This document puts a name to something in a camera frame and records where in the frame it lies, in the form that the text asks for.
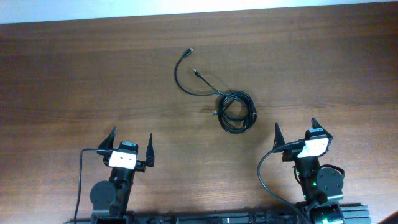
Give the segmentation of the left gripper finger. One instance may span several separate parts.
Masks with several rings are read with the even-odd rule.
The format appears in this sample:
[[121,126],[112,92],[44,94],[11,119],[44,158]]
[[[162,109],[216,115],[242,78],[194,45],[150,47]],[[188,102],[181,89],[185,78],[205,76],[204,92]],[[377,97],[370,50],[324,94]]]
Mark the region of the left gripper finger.
[[113,143],[116,135],[117,127],[114,127],[110,134],[105,138],[105,140],[98,146],[101,150],[111,150],[113,149]]
[[155,162],[155,154],[154,154],[152,137],[153,137],[153,135],[150,134],[149,143],[147,145],[147,150],[146,150],[146,166],[147,167],[153,167],[154,162]]

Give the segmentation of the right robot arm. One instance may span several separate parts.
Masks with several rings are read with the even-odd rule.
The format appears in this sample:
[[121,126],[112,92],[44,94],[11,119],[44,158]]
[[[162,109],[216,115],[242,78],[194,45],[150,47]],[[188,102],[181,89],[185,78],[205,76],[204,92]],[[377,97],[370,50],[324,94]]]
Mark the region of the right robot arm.
[[312,223],[343,223],[338,202],[343,199],[342,168],[331,164],[320,164],[333,140],[333,136],[316,119],[311,120],[312,128],[302,139],[285,142],[282,131],[275,124],[273,153],[282,153],[283,162],[294,163],[294,176],[299,183],[304,201],[295,208],[304,221]]

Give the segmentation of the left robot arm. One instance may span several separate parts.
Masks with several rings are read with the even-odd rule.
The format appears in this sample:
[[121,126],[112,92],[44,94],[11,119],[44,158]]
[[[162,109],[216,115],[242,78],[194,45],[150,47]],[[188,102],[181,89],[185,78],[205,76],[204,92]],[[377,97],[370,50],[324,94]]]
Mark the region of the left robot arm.
[[111,174],[108,180],[98,182],[90,191],[91,223],[134,223],[134,216],[127,213],[134,175],[154,166],[152,137],[147,145],[146,159],[142,161],[137,158],[139,146],[136,143],[122,141],[114,148],[115,135],[116,128],[113,128],[98,146],[97,153],[103,156],[103,163],[111,168]]

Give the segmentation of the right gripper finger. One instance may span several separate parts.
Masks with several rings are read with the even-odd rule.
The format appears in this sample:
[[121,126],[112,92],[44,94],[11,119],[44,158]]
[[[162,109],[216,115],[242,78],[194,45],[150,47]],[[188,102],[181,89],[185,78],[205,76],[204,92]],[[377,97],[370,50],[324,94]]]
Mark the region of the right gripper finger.
[[273,149],[277,149],[285,144],[284,137],[282,135],[282,131],[280,130],[279,124],[275,123],[274,125],[274,143]]
[[312,124],[312,129],[323,129],[323,127],[315,118],[311,119],[311,124]]

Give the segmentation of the black usb cable long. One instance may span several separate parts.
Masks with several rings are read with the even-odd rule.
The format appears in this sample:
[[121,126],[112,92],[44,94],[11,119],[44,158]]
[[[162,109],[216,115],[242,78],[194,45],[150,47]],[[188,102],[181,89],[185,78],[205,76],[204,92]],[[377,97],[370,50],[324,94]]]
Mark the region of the black usb cable long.
[[241,90],[220,90],[211,84],[199,70],[192,68],[183,72],[182,65],[193,54],[193,48],[183,51],[176,61],[173,76],[180,91],[198,98],[215,97],[215,110],[212,115],[219,125],[230,134],[243,134],[257,122],[257,108],[253,98]]

